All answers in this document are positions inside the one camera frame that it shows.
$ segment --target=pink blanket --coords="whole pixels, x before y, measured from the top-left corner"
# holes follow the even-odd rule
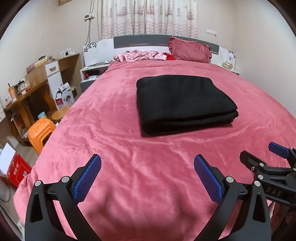
[[[127,50],[124,53],[118,54],[114,56],[114,60],[119,62],[134,62],[139,60],[166,60],[167,56],[158,53],[155,50]]]
[[[211,78],[235,101],[239,117],[215,128],[141,136],[136,82],[162,74]],[[15,207],[24,221],[36,180],[57,182],[97,153],[101,171],[78,206],[103,241],[194,240],[217,207],[194,170],[194,157],[201,153],[224,175],[251,183],[252,172],[240,163],[240,152],[247,150],[270,166],[287,166],[268,151],[268,143],[295,146],[295,127],[295,118],[275,99],[216,65],[181,60],[113,62],[52,134],[17,189]],[[58,204],[56,208],[66,233],[73,236]]]

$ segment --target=pink pillow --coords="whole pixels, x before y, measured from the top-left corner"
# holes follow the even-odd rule
[[[170,37],[168,48],[175,59],[194,61],[200,63],[210,63],[212,54],[210,46],[196,41],[186,41],[176,37]]]

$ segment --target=black folded blanket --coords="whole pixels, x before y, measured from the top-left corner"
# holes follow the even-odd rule
[[[137,81],[143,131],[165,135],[231,123],[237,106],[209,78],[160,75]]]

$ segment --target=blue gripper pad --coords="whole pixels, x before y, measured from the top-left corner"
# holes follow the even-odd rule
[[[268,149],[273,152],[274,154],[277,154],[278,156],[282,158],[289,158],[290,157],[290,152],[288,148],[285,148],[283,146],[280,146],[274,142],[269,143]]]
[[[73,188],[73,200],[77,204],[83,202],[91,189],[96,176],[101,170],[102,161],[99,155],[95,156]]]
[[[200,156],[194,158],[194,169],[202,181],[213,202],[221,205],[223,201],[222,187]]]

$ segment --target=silver screw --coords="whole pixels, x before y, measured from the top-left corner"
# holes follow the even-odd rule
[[[255,186],[260,187],[261,183],[259,181],[254,181]]]
[[[35,186],[36,186],[36,187],[38,187],[38,186],[40,186],[40,185],[41,185],[41,181],[40,181],[40,180],[38,180],[38,181],[35,182]]]
[[[233,177],[226,177],[226,181],[229,183],[233,183],[234,179],[233,179]]]
[[[68,177],[68,176],[65,176],[65,177],[62,178],[62,182],[63,182],[63,183],[66,183],[66,182],[68,182],[69,180],[70,180],[70,177]]]

